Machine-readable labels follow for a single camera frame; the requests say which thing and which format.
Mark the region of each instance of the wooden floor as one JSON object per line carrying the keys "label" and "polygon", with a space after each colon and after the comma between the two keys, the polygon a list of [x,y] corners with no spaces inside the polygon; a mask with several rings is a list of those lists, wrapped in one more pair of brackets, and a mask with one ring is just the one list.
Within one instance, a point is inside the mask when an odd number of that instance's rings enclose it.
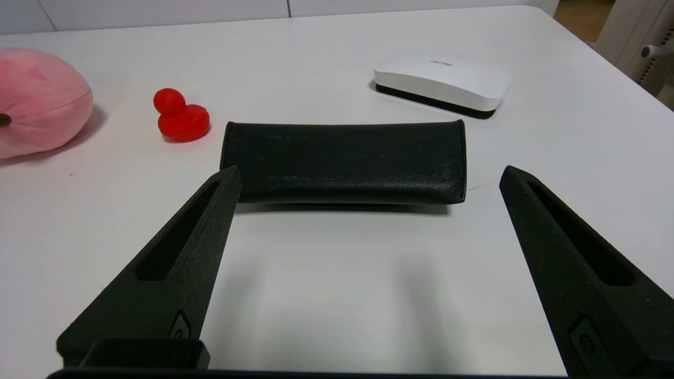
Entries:
{"label": "wooden floor", "polygon": [[596,42],[614,2],[615,0],[560,0],[555,20],[581,40]]}

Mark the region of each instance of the screw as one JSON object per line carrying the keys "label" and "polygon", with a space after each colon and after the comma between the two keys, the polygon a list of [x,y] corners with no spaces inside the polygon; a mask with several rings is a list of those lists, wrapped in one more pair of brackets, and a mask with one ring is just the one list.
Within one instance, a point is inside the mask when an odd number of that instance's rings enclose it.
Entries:
{"label": "screw", "polygon": [[582,334],[579,338],[580,349],[585,353],[585,355],[594,354],[594,343],[592,342],[592,337],[587,334]]}

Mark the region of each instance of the black base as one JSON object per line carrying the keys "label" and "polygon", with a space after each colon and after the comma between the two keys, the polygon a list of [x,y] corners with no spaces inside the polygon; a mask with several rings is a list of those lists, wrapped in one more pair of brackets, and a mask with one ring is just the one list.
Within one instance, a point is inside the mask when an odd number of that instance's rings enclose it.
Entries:
{"label": "black base", "polygon": [[477,109],[462,107],[460,105],[456,105],[456,104],[452,104],[452,103],[446,103],[444,101],[440,101],[440,100],[437,100],[435,98],[421,96],[421,95],[418,95],[418,94],[413,94],[413,93],[410,93],[410,92],[397,90],[397,89],[391,88],[391,87],[380,86],[379,84],[375,84],[375,87],[377,88],[377,91],[379,91],[383,94],[389,94],[389,95],[393,95],[393,96],[397,96],[397,97],[401,97],[401,98],[406,98],[407,100],[416,101],[417,103],[430,105],[432,107],[441,108],[441,109],[444,109],[446,111],[459,113],[461,115],[466,115],[466,116],[473,117],[473,118],[476,118],[476,119],[482,119],[482,120],[488,119],[491,116],[493,116],[493,114],[496,112],[496,109],[494,109],[493,111],[478,111]]}

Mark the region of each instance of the pink stuffed toy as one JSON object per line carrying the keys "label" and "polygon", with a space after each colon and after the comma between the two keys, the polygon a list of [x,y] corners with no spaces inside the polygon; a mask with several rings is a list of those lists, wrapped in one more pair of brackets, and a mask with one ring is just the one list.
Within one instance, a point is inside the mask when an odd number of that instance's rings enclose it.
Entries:
{"label": "pink stuffed toy", "polygon": [[0,158],[70,141],[94,106],[86,80],[44,51],[0,49]]}

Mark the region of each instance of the red rubber duck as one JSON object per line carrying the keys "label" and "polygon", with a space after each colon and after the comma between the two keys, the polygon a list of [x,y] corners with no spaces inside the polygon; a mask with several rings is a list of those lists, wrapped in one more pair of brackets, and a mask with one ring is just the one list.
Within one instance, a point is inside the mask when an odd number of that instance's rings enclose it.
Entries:
{"label": "red rubber duck", "polygon": [[154,95],[154,108],[159,112],[159,131],[176,142],[194,141],[208,133],[210,116],[205,108],[185,105],[183,95],[173,88],[164,88]]}

